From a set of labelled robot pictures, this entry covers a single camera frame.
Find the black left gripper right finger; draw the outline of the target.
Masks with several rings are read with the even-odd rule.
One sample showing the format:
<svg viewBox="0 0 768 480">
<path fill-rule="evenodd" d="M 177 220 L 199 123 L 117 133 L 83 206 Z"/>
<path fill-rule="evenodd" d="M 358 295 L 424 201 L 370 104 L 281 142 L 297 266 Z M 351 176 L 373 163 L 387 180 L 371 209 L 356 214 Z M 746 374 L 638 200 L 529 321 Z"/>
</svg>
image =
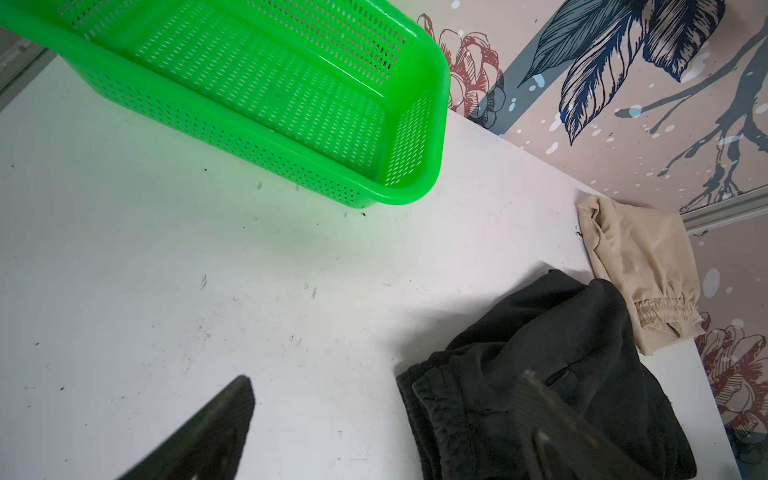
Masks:
<svg viewBox="0 0 768 480">
<path fill-rule="evenodd" d="M 531 479 L 652 477 L 530 371 L 517 381 L 512 413 Z"/>
</svg>

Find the beige drawstring shorts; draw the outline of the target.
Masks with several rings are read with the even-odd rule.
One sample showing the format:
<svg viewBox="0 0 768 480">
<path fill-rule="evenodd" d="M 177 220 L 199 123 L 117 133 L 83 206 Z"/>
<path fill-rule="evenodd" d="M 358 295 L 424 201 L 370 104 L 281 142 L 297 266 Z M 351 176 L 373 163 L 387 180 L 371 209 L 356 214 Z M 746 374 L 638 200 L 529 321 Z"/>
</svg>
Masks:
<svg viewBox="0 0 768 480">
<path fill-rule="evenodd" d="M 642 354 L 704 333 L 696 262 L 679 215 L 599 196 L 577 212 L 593 273 L 623 295 Z"/>
</svg>

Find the black shorts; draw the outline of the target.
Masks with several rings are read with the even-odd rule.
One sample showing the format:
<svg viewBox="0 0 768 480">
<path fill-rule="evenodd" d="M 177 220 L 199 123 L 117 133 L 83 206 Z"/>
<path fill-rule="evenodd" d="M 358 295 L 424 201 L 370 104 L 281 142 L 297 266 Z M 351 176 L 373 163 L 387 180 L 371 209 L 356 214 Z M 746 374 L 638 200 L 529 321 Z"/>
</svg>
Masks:
<svg viewBox="0 0 768 480">
<path fill-rule="evenodd" d="M 552 270 L 399 375 L 425 478 L 527 477 L 512 404 L 526 372 L 655 477 L 695 477 L 672 405 L 640 361 L 621 293 Z"/>
</svg>

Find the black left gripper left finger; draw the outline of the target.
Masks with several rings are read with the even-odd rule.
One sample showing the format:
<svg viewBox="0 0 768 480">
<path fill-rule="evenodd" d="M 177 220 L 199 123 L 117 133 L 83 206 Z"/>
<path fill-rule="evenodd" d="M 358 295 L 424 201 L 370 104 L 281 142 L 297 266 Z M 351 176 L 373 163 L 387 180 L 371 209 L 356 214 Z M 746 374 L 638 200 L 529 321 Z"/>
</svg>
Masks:
<svg viewBox="0 0 768 480">
<path fill-rule="evenodd" d="M 233 379 L 124 479 L 233 479 L 255 409 L 251 380 Z"/>
</svg>

